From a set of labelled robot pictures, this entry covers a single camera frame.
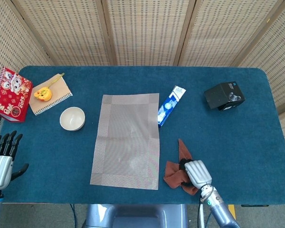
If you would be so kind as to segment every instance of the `black cube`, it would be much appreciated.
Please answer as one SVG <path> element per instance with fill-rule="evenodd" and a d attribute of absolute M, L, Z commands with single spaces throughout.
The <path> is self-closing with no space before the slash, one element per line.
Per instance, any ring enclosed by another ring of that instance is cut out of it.
<path fill-rule="evenodd" d="M 204 92 L 211 109 L 227 110 L 245 101 L 236 82 L 223 82 Z"/>

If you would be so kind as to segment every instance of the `red notebook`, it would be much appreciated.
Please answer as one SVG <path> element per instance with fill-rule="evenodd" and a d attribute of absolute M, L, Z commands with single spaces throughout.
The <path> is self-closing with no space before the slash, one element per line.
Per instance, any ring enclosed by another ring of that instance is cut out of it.
<path fill-rule="evenodd" d="M 11 122 L 24 122 L 32 88 L 31 81 L 3 67 L 0 72 L 0 116 Z"/>

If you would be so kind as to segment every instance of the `spiral notebook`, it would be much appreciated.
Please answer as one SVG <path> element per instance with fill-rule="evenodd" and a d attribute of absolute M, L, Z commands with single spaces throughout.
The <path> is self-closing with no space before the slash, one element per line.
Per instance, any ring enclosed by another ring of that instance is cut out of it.
<path fill-rule="evenodd" d="M 33 84 L 15 71 L 0 72 L 0 116 L 11 122 L 24 122 Z"/>
<path fill-rule="evenodd" d="M 51 77 L 48 81 L 41 83 L 40 85 L 33 88 L 32 95 L 29 100 L 29 105 L 35 115 L 38 115 L 45 110 L 57 105 L 68 97 L 72 96 L 70 89 L 67 87 L 63 77 L 51 85 L 50 90 L 52 91 L 52 98 L 49 101 L 40 101 L 34 97 L 34 93 L 42 87 L 47 87 L 57 79 L 60 74 L 56 74 Z"/>

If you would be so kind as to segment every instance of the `kraft paper notebook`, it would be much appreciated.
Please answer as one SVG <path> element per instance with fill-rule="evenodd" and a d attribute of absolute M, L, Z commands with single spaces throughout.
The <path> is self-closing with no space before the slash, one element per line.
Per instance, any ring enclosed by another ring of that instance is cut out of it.
<path fill-rule="evenodd" d="M 66 82 L 63 77 L 58 79 L 54 84 L 50 86 L 50 90 L 52 91 L 52 98 L 49 101 L 40 101 L 34 97 L 34 93 L 41 89 L 42 87 L 47 87 L 51 84 L 51 82 L 55 81 L 60 76 L 60 74 L 56 74 L 51 77 L 49 80 L 41 83 L 40 85 L 33 88 L 32 95 L 29 100 L 29 105 L 35 115 L 38 115 L 45 110 L 57 105 L 68 97 L 72 96 L 71 91 L 67 87 Z"/>

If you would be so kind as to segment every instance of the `metal robot arm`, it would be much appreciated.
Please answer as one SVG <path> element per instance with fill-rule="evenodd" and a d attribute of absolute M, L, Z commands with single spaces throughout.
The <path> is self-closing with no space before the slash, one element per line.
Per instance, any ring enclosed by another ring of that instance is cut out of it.
<path fill-rule="evenodd" d="M 218 191 L 211 186 L 212 177 L 205 164 L 202 161 L 190 161 L 185 164 L 185 168 L 192 184 L 201 189 L 201 200 L 207 202 L 219 227 L 239 228 Z"/>
<path fill-rule="evenodd" d="M 10 181 L 21 176 L 29 167 L 29 164 L 24 164 L 20 171 L 12 173 L 18 144 L 22 138 L 22 134 L 20 134 L 14 139 L 16 133 L 16 131 L 13 131 L 11 134 L 6 134 L 3 137 L 0 135 L 0 211 L 3 202 L 1 190 L 5 189 L 10 184 Z"/>

